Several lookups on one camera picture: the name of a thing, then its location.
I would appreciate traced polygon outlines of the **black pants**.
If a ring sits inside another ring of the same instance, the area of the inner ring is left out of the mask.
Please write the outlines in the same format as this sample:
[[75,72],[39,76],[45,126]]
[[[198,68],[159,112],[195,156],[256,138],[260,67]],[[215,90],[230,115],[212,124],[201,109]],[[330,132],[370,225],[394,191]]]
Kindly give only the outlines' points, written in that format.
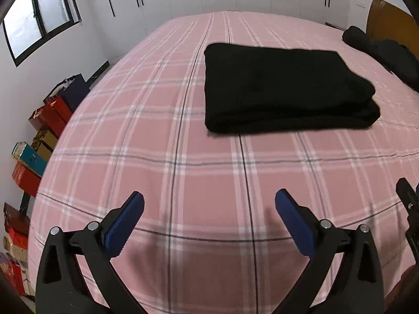
[[381,116],[373,84],[335,51],[212,43],[204,55],[210,132],[364,129]]

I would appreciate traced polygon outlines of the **black jacket on bed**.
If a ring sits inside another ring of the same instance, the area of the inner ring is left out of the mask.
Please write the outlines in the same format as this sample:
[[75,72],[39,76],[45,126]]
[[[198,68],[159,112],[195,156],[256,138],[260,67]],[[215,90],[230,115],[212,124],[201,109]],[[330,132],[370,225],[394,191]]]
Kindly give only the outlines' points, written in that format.
[[366,53],[403,83],[418,92],[418,59],[394,40],[372,41],[356,26],[342,33],[342,40],[350,47]]

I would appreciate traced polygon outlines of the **black framed window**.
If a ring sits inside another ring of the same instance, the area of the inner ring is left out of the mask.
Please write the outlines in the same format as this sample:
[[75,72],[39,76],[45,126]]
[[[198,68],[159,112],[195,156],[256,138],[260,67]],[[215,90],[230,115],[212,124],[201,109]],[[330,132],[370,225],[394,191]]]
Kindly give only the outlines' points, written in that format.
[[76,0],[16,0],[1,23],[16,66],[82,21]]

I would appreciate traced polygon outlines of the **teal box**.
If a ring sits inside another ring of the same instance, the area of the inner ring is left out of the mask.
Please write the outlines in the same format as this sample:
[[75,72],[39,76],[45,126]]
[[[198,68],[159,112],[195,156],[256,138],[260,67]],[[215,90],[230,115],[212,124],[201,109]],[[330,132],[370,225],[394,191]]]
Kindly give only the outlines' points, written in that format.
[[42,177],[47,162],[26,142],[17,142],[11,152],[12,157],[21,162],[25,167],[34,172],[37,176]]

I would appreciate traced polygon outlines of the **wooden headboard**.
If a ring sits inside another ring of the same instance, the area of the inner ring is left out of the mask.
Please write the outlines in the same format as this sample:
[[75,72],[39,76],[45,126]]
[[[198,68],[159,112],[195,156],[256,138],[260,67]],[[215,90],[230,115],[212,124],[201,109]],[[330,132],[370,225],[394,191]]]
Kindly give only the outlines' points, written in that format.
[[418,58],[419,28],[413,16],[384,0],[373,0],[366,35],[373,41],[394,40]]

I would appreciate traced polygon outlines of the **dark red low box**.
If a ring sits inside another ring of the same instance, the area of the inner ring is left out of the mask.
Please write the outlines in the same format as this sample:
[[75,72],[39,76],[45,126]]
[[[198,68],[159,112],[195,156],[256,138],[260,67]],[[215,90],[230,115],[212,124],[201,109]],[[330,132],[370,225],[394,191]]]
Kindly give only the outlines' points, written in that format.
[[28,236],[30,218],[8,203],[4,203],[4,226],[7,233],[13,230],[15,233]]

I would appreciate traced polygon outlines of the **gold brown box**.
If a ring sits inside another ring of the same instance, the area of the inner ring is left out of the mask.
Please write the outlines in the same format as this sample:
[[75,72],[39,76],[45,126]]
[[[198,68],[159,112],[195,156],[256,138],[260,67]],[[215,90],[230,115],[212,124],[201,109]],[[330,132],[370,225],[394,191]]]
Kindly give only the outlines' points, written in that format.
[[31,148],[33,148],[46,162],[48,162],[57,143],[58,138],[56,138],[51,131],[42,130],[38,131],[37,135],[33,138]]

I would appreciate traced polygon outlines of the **pink plaid bed sheet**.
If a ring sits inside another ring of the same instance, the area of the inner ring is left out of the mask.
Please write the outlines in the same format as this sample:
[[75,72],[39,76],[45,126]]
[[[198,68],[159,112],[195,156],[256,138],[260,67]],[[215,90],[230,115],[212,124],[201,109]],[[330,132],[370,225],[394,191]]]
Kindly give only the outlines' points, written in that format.
[[[210,43],[338,52],[376,89],[365,131],[214,137],[205,127]],[[307,264],[274,206],[287,189],[318,218],[371,228],[390,291],[413,262],[396,182],[418,183],[418,94],[341,31],[251,12],[170,20],[76,110],[38,189],[28,245],[35,281],[49,230],[80,230],[134,191],[145,211],[112,263],[149,313],[271,313]]]

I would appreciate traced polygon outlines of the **red gift bag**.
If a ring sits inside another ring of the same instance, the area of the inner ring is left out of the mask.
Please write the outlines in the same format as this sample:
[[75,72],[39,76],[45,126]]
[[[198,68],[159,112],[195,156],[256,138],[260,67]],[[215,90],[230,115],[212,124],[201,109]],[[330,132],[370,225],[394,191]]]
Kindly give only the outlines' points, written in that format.
[[37,131],[48,130],[59,138],[72,114],[62,97],[54,97],[33,111],[28,121]]

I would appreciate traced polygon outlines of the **dark blue gift bag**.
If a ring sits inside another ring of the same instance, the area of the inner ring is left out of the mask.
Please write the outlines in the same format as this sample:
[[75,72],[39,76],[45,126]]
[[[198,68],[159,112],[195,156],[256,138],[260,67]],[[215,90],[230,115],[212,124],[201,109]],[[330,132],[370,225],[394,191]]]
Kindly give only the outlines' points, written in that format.
[[74,112],[89,93],[90,87],[84,77],[81,74],[73,75],[58,83],[43,99],[43,103],[61,97],[70,111]]

